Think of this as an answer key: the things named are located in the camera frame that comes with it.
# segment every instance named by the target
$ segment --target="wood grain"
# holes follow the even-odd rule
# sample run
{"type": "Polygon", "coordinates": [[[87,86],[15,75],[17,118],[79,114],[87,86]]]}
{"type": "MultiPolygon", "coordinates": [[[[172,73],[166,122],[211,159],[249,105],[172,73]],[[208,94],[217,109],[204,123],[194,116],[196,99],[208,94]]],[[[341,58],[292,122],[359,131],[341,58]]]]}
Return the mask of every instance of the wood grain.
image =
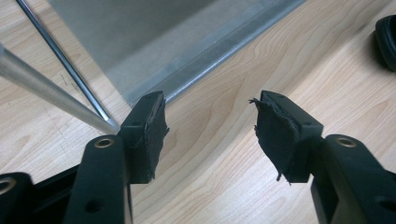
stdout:
{"type": "MultiPolygon", "coordinates": [[[[121,122],[129,106],[44,0],[28,1],[121,122]]],[[[88,103],[14,1],[0,7],[0,41],[88,103]]],[[[317,223],[310,184],[276,182],[253,132],[248,99],[289,96],[325,125],[360,139],[396,172],[396,76],[378,57],[375,22],[391,0],[307,1],[168,104],[171,128],[149,185],[132,186],[135,223],[317,223]]],[[[1,79],[0,172],[35,181],[79,162],[100,133],[1,79]]]]}

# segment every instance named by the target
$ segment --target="gray panel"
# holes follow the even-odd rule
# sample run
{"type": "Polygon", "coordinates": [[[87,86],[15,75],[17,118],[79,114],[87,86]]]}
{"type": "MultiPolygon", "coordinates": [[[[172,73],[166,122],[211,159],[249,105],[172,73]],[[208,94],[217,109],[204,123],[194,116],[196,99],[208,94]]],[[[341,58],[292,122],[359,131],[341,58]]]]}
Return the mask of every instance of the gray panel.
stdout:
{"type": "Polygon", "coordinates": [[[51,0],[120,94],[173,99],[304,0],[51,0]]]}

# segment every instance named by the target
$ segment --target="thin metal bar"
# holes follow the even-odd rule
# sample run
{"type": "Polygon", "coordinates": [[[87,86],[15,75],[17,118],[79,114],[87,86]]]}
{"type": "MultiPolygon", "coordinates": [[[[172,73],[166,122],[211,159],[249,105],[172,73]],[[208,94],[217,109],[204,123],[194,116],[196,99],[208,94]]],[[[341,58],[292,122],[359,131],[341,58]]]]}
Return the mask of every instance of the thin metal bar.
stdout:
{"type": "Polygon", "coordinates": [[[47,42],[49,47],[52,49],[52,51],[55,53],[56,57],[58,57],[59,61],[64,65],[64,68],[67,70],[67,72],[70,74],[70,76],[75,80],[79,88],[82,90],[84,95],[87,97],[88,101],[90,101],[91,105],[95,109],[95,111],[109,124],[113,125],[116,129],[119,129],[120,126],[117,124],[117,122],[111,118],[105,109],[100,105],[99,101],[96,99],[96,97],[93,95],[91,90],[88,88],[87,84],[84,82],[84,80],[81,78],[81,76],[78,74],[77,69],[73,66],[73,64],[70,63],[70,61],[67,59],[67,57],[64,55],[62,50],[58,47],[58,45],[55,43],[55,41],[52,39],[50,34],[47,32],[46,28],[44,25],[40,22],[40,20],[37,18],[35,13],[29,8],[29,6],[24,2],[24,0],[16,0],[17,3],[20,5],[21,9],[24,11],[26,16],[29,18],[29,20],[32,22],[32,24],[35,26],[37,31],[43,36],[44,40],[47,42]]]}
{"type": "Polygon", "coordinates": [[[119,130],[38,73],[29,64],[9,52],[2,44],[0,44],[0,76],[58,106],[104,133],[116,133],[119,130]]]}

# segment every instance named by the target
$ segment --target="round joint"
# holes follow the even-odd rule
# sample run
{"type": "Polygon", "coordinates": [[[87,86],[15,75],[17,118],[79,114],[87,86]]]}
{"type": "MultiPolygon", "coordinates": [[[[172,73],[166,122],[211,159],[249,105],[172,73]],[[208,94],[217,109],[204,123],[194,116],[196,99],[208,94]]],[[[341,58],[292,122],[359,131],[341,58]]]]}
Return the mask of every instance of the round joint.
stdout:
{"type": "Polygon", "coordinates": [[[95,147],[98,148],[105,148],[105,147],[110,147],[114,144],[114,140],[111,138],[102,138],[99,139],[95,142],[95,147]]]}
{"type": "Polygon", "coordinates": [[[15,187],[17,180],[12,177],[5,177],[0,179],[0,195],[9,192],[15,187]]]}
{"type": "Polygon", "coordinates": [[[355,141],[345,137],[338,137],[335,141],[343,147],[356,147],[358,145],[355,141]]]}

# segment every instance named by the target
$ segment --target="wooden table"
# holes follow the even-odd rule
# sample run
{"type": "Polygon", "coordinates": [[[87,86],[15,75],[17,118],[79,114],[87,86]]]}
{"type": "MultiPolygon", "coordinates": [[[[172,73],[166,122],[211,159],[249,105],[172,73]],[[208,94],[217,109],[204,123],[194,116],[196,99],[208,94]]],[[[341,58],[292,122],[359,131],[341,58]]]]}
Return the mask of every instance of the wooden table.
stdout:
{"type": "MultiPolygon", "coordinates": [[[[130,111],[44,0],[28,1],[121,123],[130,111]]],[[[0,41],[88,105],[11,0],[1,2],[0,41]]],[[[308,0],[166,109],[170,133],[149,185],[132,186],[135,223],[317,223],[310,184],[289,185],[262,153],[248,100],[287,95],[325,126],[360,139],[396,172],[396,75],[378,56],[375,22],[391,0],[308,0]]],[[[0,172],[34,181],[79,163],[101,133],[1,79],[0,172]]]]}

